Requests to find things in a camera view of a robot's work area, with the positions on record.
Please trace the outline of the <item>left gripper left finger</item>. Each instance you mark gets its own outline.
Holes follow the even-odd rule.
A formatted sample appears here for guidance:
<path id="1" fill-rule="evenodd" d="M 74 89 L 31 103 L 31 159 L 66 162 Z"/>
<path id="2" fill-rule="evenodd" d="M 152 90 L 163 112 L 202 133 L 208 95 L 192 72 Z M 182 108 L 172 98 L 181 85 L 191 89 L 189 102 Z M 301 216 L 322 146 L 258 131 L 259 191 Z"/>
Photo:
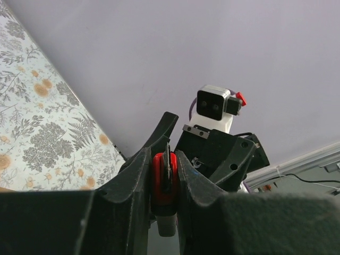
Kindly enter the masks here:
<path id="1" fill-rule="evenodd" d="M 146 254 L 151 152 L 96 190 L 1 193 L 1 254 Z"/>

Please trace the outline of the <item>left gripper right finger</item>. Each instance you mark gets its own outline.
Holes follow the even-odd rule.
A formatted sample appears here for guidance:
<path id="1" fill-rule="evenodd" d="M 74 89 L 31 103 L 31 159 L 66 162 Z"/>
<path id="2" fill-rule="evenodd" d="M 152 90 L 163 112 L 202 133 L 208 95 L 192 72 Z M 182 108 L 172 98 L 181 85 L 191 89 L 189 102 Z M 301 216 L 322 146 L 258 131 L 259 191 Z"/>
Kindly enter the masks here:
<path id="1" fill-rule="evenodd" d="M 332 196 L 226 192 L 176 156 L 181 254 L 339 254 Z"/>

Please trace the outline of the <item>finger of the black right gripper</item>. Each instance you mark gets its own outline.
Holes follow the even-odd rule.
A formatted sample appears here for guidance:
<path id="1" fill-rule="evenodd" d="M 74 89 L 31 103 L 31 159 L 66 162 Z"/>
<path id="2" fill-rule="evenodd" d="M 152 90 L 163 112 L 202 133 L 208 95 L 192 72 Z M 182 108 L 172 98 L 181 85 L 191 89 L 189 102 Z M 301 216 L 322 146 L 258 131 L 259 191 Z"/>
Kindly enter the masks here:
<path id="1" fill-rule="evenodd" d="M 170 136 L 178 119 L 178 115 L 171 112 L 165 112 L 146 143 L 122 165 L 120 170 L 125 170 L 144 148 L 149 148 L 151 150 L 152 158 L 157 153 L 164 152 L 166 144 L 170 142 Z"/>

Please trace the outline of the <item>red black utility knife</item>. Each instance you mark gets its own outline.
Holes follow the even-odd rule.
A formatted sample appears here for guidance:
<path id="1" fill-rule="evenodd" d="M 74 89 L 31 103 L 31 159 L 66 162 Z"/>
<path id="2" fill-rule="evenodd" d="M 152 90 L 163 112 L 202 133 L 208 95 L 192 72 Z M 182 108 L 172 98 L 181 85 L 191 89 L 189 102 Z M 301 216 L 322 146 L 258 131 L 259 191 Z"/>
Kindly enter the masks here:
<path id="1" fill-rule="evenodd" d="M 150 207 L 161 237 L 172 237 L 176 233 L 178 193 L 177 158 L 167 144 L 164 152 L 154 156 L 151 166 Z"/>

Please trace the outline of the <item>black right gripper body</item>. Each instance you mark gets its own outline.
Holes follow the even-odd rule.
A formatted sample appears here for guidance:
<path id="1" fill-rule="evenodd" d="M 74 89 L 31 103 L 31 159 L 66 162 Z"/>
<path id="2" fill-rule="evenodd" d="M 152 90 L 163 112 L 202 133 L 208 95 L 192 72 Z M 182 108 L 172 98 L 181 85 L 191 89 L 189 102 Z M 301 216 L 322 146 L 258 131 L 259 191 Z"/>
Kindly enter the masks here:
<path id="1" fill-rule="evenodd" d="M 185 125 L 176 150 L 215 185 L 236 192 L 247 173 L 270 165 L 258 137 L 251 132 L 231 135 L 216 129 Z"/>

